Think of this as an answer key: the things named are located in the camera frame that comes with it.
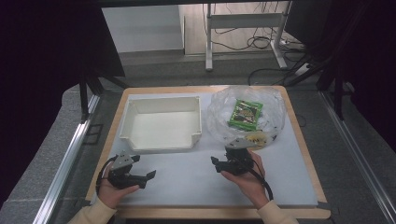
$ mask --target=hand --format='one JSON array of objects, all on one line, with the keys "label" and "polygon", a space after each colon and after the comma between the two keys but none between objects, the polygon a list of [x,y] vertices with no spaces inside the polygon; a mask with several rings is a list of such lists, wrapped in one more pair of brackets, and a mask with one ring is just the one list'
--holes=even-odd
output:
[{"label": "hand", "polygon": [[125,195],[137,191],[139,189],[139,186],[135,185],[126,189],[117,189],[113,185],[111,185],[111,183],[107,180],[107,177],[112,164],[113,162],[111,162],[105,169],[105,175],[102,178],[99,188],[99,199],[107,207],[115,209]]},{"label": "hand", "polygon": [[[253,170],[256,171],[257,174],[265,176],[265,170],[262,166],[262,158],[250,150],[248,152],[250,153],[251,158],[255,161]],[[228,180],[234,182],[257,209],[264,207],[269,202],[265,195],[264,187],[253,174],[246,173],[243,175],[233,175],[226,171],[221,171],[221,174]]]}]

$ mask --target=plastic bag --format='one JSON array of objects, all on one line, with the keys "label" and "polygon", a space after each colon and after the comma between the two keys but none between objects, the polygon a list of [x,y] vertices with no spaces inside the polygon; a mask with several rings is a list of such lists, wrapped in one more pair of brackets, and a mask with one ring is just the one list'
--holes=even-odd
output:
[{"label": "plastic bag", "polygon": [[[237,100],[262,104],[257,131],[243,131],[229,125]],[[224,145],[236,138],[246,138],[260,147],[271,144],[283,130],[286,107],[278,91],[272,87],[254,90],[249,86],[231,86],[212,95],[206,111],[207,128]]]}]

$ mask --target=green package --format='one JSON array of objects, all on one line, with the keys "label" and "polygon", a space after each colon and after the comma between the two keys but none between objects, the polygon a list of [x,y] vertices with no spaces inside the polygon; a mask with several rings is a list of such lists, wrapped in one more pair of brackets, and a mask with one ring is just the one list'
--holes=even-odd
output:
[{"label": "green package", "polygon": [[256,131],[257,121],[262,112],[262,104],[236,100],[235,108],[228,124],[243,131]]}]

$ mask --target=sleeve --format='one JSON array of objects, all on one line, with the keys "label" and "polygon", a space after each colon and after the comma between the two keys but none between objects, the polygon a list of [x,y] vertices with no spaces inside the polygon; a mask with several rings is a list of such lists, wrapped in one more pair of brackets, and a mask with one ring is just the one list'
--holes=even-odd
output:
[{"label": "sleeve", "polygon": [[68,223],[106,224],[116,212],[117,210],[107,207],[97,198],[93,205],[81,208]]},{"label": "sleeve", "polygon": [[297,219],[283,212],[274,201],[257,211],[265,224],[298,224]]}]

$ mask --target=gray floor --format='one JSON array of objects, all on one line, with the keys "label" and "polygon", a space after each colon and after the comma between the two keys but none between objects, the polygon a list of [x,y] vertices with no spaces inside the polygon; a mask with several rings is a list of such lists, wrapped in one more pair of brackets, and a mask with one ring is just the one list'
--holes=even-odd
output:
[{"label": "gray floor", "polygon": [[[177,53],[157,58],[149,55],[120,56],[126,77],[120,80],[131,87],[247,85],[249,74],[260,68],[277,68],[272,53],[215,56],[214,71],[205,71],[203,56],[182,57]],[[251,78],[253,85],[281,83],[286,72],[265,70]],[[331,206],[328,220],[299,220],[300,223],[388,223],[377,200],[354,161],[342,135],[336,128],[328,108],[316,90],[318,75],[294,87],[287,88],[293,109],[299,120],[305,142],[318,172],[324,193]],[[66,223],[78,209],[88,204],[84,200],[91,183],[100,150],[106,141],[112,117],[118,106],[122,88],[101,79],[105,92],[94,114],[91,126],[102,127],[101,136],[87,137],[70,171],[60,200],[50,223]],[[361,148],[377,178],[390,198],[396,199],[396,155],[380,135],[360,115],[347,96],[344,97],[345,123]],[[47,138],[24,176],[4,203],[0,223],[32,223],[43,202],[51,181],[73,138],[80,119],[79,88],[64,93],[63,107]],[[128,223],[250,223],[246,220],[128,220]]]}]

